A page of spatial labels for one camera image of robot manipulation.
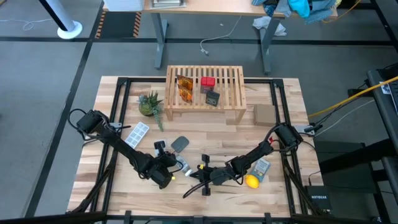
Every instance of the succulent plant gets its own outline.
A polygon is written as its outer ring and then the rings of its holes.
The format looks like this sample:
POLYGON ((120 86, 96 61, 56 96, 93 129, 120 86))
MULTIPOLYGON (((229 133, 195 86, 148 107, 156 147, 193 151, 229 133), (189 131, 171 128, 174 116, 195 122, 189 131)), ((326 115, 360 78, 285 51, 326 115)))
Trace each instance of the succulent plant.
POLYGON ((141 94, 141 96, 138 97, 139 111, 145 116, 154 115, 159 129, 163 131, 163 124, 160 118, 162 108, 159 106, 159 103, 162 102, 162 100, 157 100, 157 95, 158 92, 155 92, 154 94, 153 91, 147 96, 141 94))

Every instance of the black metal frame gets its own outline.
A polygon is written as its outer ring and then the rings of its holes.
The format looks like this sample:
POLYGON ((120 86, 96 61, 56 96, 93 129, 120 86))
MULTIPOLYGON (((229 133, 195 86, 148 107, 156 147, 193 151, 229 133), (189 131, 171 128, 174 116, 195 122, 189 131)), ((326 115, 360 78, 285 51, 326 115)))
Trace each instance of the black metal frame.
MULTIPOLYGON (((151 77, 136 77, 136 78, 118 78, 118 82, 116 85, 115 89, 115 94, 114 94, 114 99, 113 99, 113 104, 111 108, 111 115, 109 117, 111 122, 114 122, 114 119, 116 117, 116 110, 118 108, 118 101, 119 101, 119 96, 121 94, 121 88, 123 85, 125 85, 124 89, 124 98, 123 102, 121 105, 121 114, 119 117, 119 122, 122 123, 124 121, 124 115, 126 114, 126 108, 127 108, 127 103, 128 103, 128 93, 131 88, 131 83, 132 82, 165 82, 166 78, 151 78, 151 77)), ((280 91, 280 98, 281 98, 281 103, 282 103, 282 108, 284 110, 284 120, 286 123, 290 124, 290 116, 289 116, 289 110, 287 107, 287 100, 286 100, 286 95, 285 95, 285 89, 284 89, 284 82, 283 79, 252 79, 252 78, 245 78, 244 79, 245 83, 265 83, 265 84, 270 84, 270 89, 271 89, 271 98, 272 98, 272 104, 275 106, 275 118, 277 123, 281 123, 280 119, 280 114, 279 114, 279 107, 278 107, 278 102, 277 102, 277 93, 276 93, 276 88, 279 88, 280 91)), ((108 155, 108 150, 109 146, 105 144, 103 146, 103 152, 101 155, 101 160, 99 163, 99 168, 98 168, 98 173, 97 173, 97 181, 101 178, 105 165, 106 165, 106 158, 108 155)), ((292 163, 293 163, 293 168, 294 172, 301 182, 301 175, 300 175, 300 167, 299 167, 299 162, 297 159, 297 154, 295 151, 292 151, 292 163)), ((283 153, 281 153, 281 159, 284 160, 286 159, 287 156, 283 153)), ((112 164, 116 165, 116 159, 117 159, 117 151, 113 151, 112 157, 111 157, 111 162, 112 164)), ((104 195, 104 202, 103 202, 103 207, 101 209, 102 212, 107 212, 108 206, 109 206, 109 200, 111 196, 111 190, 112 190, 112 183, 113 183, 113 177, 114 177, 114 169, 109 175, 108 182, 106 184, 106 189, 105 189, 105 195, 104 195)), ((295 211, 295 205, 294 205, 294 198, 293 198, 293 190, 292 186, 290 183, 289 176, 284 172, 284 179, 285 179, 285 188, 286 188, 286 193, 287 193, 287 200, 289 204, 289 212, 290 215, 293 215, 296 213, 295 211)), ((99 194, 96 194, 93 203, 91 204, 90 211, 95 212, 97 208, 97 202, 98 202, 98 197, 99 194)), ((300 206, 303 214, 307 214, 307 206, 305 204, 305 201, 302 199, 302 196, 299 195, 300 199, 300 206)), ((203 220, 213 220, 213 221, 234 221, 234 222, 264 222, 265 218, 264 217, 258 217, 258 218, 248 218, 248 217, 200 217, 203 220)), ((108 216, 108 220, 123 220, 125 219, 125 215, 110 215, 108 216)), ((134 216, 134 220, 190 220, 193 222, 197 222, 195 220, 195 217, 150 217, 150 216, 134 216)), ((273 222, 290 222, 291 218, 273 218, 273 222)))

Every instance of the wooden table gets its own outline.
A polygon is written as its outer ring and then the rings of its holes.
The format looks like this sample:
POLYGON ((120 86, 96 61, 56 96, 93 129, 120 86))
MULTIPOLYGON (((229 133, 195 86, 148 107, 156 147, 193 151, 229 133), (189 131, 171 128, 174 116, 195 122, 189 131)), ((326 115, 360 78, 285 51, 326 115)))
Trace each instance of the wooden table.
POLYGON ((173 112, 236 112, 236 124, 246 112, 246 90, 244 89, 242 66, 169 65, 167 67, 164 110, 169 121, 173 112), (177 86, 177 75, 192 78, 192 103, 184 102, 177 86), (200 93, 201 77, 214 77, 214 91, 220 94, 217 106, 206 104, 206 95, 200 93))
MULTIPOLYGON (((111 111, 117 79, 117 77, 102 77, 95 99, 94 109, 102 111, 107 116, 111 111)), ((283 81, 292 124, 308 124, 299 80, 285 78, 283 81)), ((171 142, 184 135, 189 139, 190 144, 181 155, 192 168, 202 163, 201 154, 210 156, 211 166, 222 166, 225 161, 254 149, 271 128, 253 125, 254 105, 272 104, 270 85, 253 83, 245 84, 245 87, 248 110, 240 124, 231 122, 234 114, 229 112, 225 114, 175 113, 173 121, 167 121, 163 114, 165 131, 160 132, 153 118, 140 114, 137 100, 140 94, 146 94, 152 90, 159 92, 160 99, 164 98, 165 83, 131 83, 124 125, 131 125, 133 128, 141 121, 150 127, 149 132, 136 148, 144 153, 154 155, 153 142, 159 139, 165 139, 167 148, 170 149, 171 142)), ((119 99, 116 114, 120 112, 121 100, 119 99)), ((277 101, 281 105, 279 93, 277 93, 277 101)), ((123 129, 122 139, 128 136, 132 128, 123 129)), ((306 136, 303 138, 313 144, 311 138, 306 136)), ((88 144, 83 148, 70 197, 69 210, 75 208, 94 186, 102 148, 103 144, 100 142, 88 144)), ((308 175, 319 171, 316 152, 308 144, 301 144, 297 157, 303 183, 307 184, 308 175)), ((209 197, 202 196, 201 190, 198 190, 188 198, 182 199, 182 195, 198 183, 196 179, 185 177, 182 172, 178 172, 175 175, 176 180, 173 180, 167 188, 160 190, 153 181, 141 180, 129 161, 119 155, 108 214, 124 215, 126 210, 131 210, 133 215, 150 216, 263 217, 264 212, 269 212, 272 217, 289 217, 281 156, 275 152, 264 158, 271 163, 271 168, 258 189, 251 189, 246 184, 238 186, 234 181, 228 181, 221 186, 210 185, 211 196, 209 197)), ((311 180, 314 185, 323 183, 319 173, 312 175, 311 180)), ((299 212, 298 193, 294 186, 293 194, 296 211, 299 212)), ((103 195, 104 187, 100 193, 98 209, 102 207, 103 195)))
MULTIPOLYGON (((155 34, 158 42, 155 68, 160 69, 162 65, 163 48, 167 30, 167 20, 160 18, 160 13, 179 13, 179 14, 220 14, 220 15, 237 15, 237 16, 266 16, 262 5, 253 6, 250 0, 186 0, 186 7, 170 8, 170 9, 151 9, 152 0, 145 0, 144 10, 142 12, 151 13, 152 22, 154 23, 155 34)), ((108 11, 108 7, 104 4, 104 11, 108 11)), ((332 8, 333 14, 329 19, 338 17, 335 7, 332 8)), ((297 13, 292 13, 294 17, 298 17, 297 13)), ((281 19, 285 16, 281 12, 274 12, 267 30, 260 30, 261 36, 261 56, 264 74, 271 72, 269 46, 274 37, 275 31, 281 19)))

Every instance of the wooden rack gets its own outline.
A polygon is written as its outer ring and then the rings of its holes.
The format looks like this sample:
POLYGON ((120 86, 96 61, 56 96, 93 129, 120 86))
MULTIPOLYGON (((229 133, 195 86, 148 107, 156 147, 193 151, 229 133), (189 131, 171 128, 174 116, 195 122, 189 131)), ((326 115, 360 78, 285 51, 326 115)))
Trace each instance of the wooden rack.
POLYGON ((242 66, 170 65, 167 67, 164 109, 168 120, 173 112, 236 112, 238 124, 246 111, 246 93, 242 66), (192 103, 186 103, 178 93, 177 75, 193 79, 192 103), (206 95, 200 93, 200 78, 214 77, 214 91, 220 94, 217 106, 205 103, 206 95))

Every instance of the lemon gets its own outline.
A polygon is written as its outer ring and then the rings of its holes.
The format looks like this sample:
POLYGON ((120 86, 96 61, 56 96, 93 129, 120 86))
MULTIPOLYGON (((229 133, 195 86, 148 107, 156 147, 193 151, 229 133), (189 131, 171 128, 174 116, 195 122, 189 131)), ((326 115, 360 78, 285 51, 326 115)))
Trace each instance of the lemon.
POLYGON ((253 175, 247 175, 246 176, 246 183, 249 187, 251 188, 258 188, 259 187, 259 179, 257 179, 257 177, 253 176, 253 175))

